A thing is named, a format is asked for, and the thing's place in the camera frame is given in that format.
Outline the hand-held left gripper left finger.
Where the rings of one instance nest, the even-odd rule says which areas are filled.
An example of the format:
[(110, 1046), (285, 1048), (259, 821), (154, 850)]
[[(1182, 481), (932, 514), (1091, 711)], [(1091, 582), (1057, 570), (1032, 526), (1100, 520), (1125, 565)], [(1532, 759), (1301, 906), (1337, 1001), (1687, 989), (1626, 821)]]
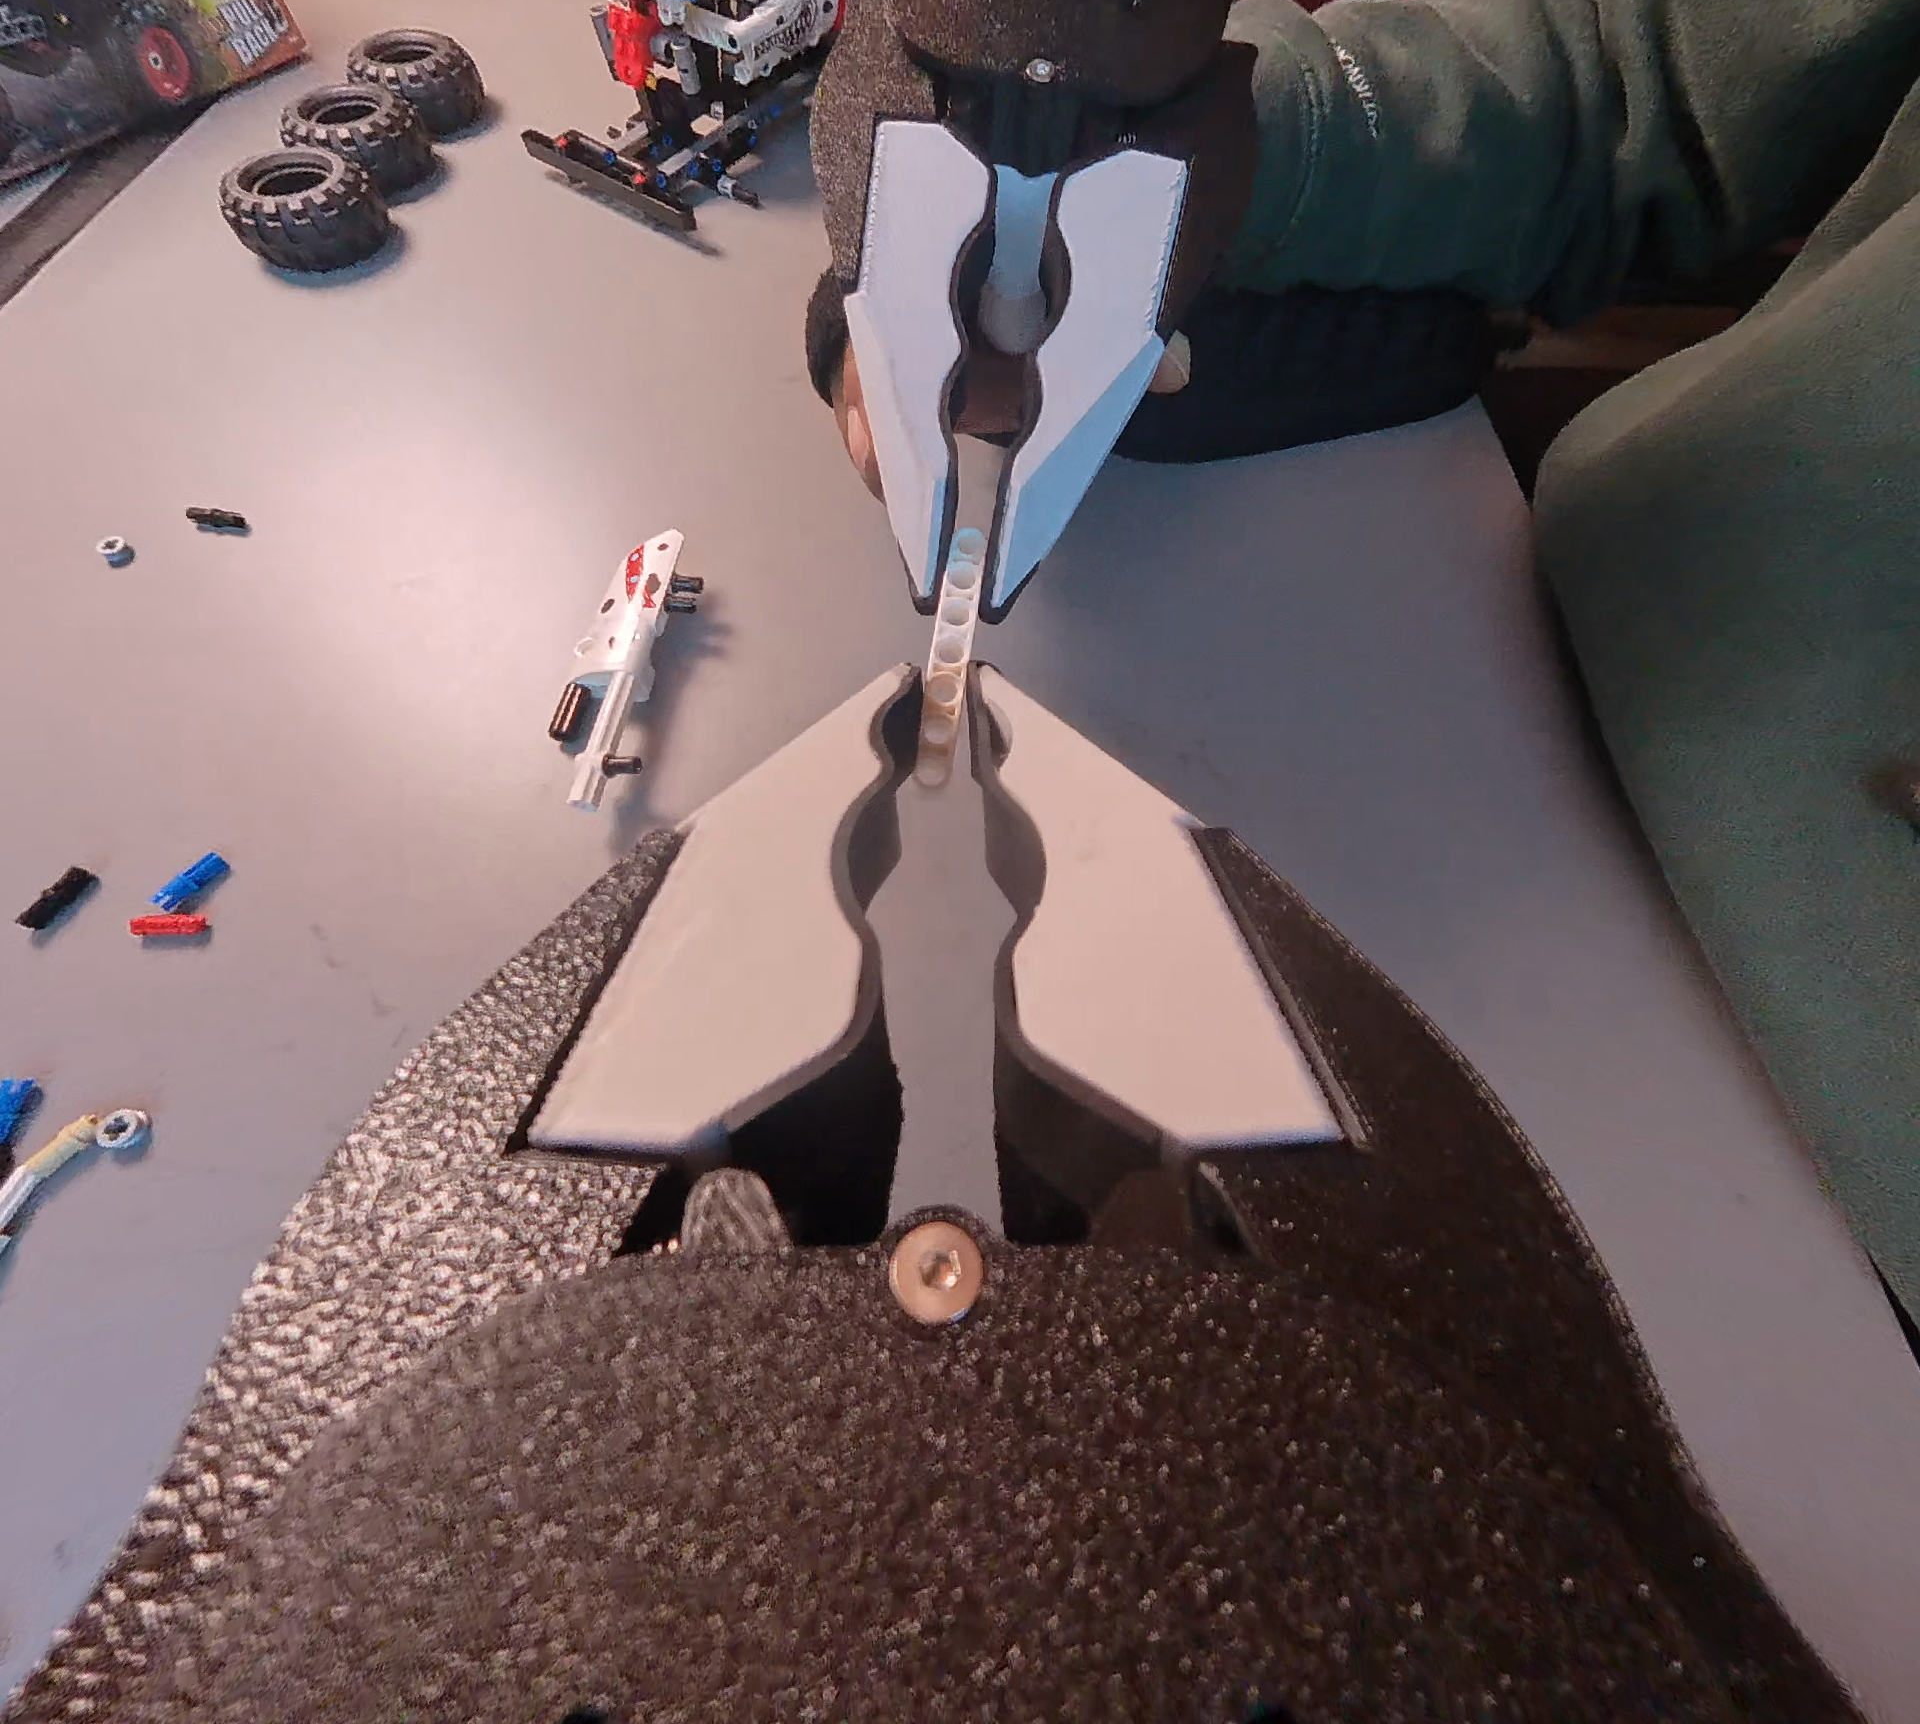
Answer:
[(900, 860), (921, 673), (882, 670), (713, 795), (548, 1069), (529, 1144), (662, 1161), (641, 1234), (747, 1166), (792, 1234), (881, 1234), (900, 1144), (872, 899)]

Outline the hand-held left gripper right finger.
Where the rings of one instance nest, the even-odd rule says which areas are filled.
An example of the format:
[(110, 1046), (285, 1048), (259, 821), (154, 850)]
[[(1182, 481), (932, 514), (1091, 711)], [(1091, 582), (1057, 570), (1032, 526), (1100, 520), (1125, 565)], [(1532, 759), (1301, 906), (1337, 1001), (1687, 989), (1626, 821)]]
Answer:
[(1314, 1052), (1258, 970), (1211, 834), (1161, 789), (973, 664), (997, 955), (1006, 1234), (1086, 1234), (1121, 1182), (1339, 1139)]

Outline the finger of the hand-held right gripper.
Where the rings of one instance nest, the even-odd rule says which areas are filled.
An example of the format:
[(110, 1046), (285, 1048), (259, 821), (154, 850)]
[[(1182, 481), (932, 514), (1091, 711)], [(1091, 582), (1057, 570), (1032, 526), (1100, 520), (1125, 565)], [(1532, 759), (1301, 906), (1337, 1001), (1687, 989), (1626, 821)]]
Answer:
[(950, 395), (968, 363), (967, 268), (992, 249), (997, 172), (944, 123), (881, 123), (849, 334), (882, 508), (916, 606), (936, 606), (961, 470)]
[(1038, 418), (1003, 470), (988, 621), (1067, 527), (1121, 431), (1166, 358), (1166, 291), (1185, 213), (1185, 156), (1116, 148), (1059, 172), (1050, 249), (1065, 251), (1065, 303), (1038, 343)]

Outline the white lego beam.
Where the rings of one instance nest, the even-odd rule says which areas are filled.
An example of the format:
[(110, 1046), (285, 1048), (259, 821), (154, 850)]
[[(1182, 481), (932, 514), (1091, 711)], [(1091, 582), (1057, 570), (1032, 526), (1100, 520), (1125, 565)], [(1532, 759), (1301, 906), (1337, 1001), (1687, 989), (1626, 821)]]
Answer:
[(921, 756), (916, 756), (916, 782), (926, 789), (944, 789), (956, 766), (973, 628), (980, 628), (980, 602), (982, 602), (982, 570), (988, 570), (988, 533), (956, 527), (936, 606), (932, 606), (932, 647), (926, 658), (926, 716), (921, 716)]

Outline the white spotted lego panel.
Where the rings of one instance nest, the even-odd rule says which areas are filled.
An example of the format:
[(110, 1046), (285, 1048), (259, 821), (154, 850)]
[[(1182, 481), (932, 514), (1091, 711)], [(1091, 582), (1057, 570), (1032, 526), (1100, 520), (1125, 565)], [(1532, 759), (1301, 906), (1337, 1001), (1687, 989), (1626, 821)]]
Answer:
[(611, 677), (633, 677), (633, 700), (654, 697), (656, 636), (672, 609), (699, 609), (709, 580), (681, 575), (682, 533), (662, 527), (624, 552), (589, 635), (575, 644), (570, 683), (608, 690)]

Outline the person's right forearm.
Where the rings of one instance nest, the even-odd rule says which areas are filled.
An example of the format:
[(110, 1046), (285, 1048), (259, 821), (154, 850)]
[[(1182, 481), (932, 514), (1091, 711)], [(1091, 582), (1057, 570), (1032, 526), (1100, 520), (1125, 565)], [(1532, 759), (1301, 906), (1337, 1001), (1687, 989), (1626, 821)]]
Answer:
[(1239, 0), (1230, 291), (1462, 291), (1554, 319), (1914, 183), (1920, 0)]

